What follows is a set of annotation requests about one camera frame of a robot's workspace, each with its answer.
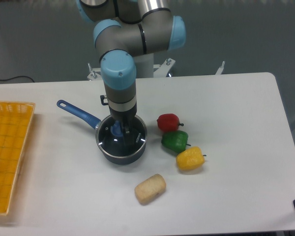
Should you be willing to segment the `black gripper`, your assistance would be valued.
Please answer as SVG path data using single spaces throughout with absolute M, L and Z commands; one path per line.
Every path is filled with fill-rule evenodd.
M 120 128 L 122 122 L 123 134 L 130 133 L 130 121 L 137 113 L 137 97 L 134 96 L 130 101 L 116 103 L 108 99 L 107 95 L 100 96 L 101 104 L 109 106 L 111 116 L 116 120 L 115 127 Z

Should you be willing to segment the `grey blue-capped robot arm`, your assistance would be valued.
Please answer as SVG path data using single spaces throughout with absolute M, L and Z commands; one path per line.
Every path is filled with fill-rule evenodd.
M 129 134 L 137 112 L 133 58 L 184 46 L 186 28 L 166 0 L 78 0 L 81 16 L 95 22 L 99 56 L 111 116 Z

